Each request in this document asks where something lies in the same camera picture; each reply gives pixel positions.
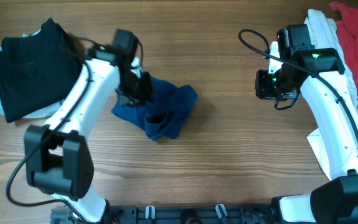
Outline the blue polo shirt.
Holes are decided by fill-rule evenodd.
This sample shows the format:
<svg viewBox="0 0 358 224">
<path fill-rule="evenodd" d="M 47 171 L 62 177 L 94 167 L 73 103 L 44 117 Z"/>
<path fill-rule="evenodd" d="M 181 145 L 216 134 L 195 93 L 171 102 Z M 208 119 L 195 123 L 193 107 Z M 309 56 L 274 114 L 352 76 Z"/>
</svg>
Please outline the blue polo shirt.
<svg viewBox="0 0 358 224">
<path fill-rule="evenodd" d="M 192 112 L 198 94 L 190 85 L 177 87 L 154 77 L 152 81 L 153 102 L 133 108 L 116 103 L 111 112 L 140 127 L 153 141 L 162 136 L 176 139 Z"/>
</svg>

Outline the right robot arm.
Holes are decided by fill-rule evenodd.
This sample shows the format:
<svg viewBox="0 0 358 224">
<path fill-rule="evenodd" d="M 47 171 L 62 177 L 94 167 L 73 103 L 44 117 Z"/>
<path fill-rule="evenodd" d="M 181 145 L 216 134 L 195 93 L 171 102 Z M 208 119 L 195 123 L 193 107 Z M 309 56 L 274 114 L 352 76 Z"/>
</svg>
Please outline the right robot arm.
<svg viewBox="0 0 358 224">
<path fill-rule="evenodd" d="M 296 103 L 303 97 L 318 125 L 330 181 L 309 194 L 275 200 L 281 223 L 358 223 L 358 115 L 345 68 L 333 48 L 317 49 L 306 25 L 279 30 L 257 72 L 257 97 Z"/>
</svg>

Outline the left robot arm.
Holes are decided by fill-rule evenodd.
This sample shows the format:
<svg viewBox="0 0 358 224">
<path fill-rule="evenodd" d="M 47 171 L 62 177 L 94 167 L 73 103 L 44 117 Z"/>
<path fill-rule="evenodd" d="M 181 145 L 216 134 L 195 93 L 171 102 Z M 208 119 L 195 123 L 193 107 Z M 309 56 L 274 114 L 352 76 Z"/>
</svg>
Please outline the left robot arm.
<svg viewBox="0 0 358 224">
<path fill-rule="evenodd" d="M 94 165 L 87 139 L 110 95 L 139 107 L 152 100 L 153 84 L 136 51 L 143 47 L 128 30 L 118 29 L 111 44 L 94 42 L 83 70 L 58 111 L 24 135 L 27 183 L 70 210 L 73 223 L 111 223 L 110 206 L 92 185 Z"/>
</svg>

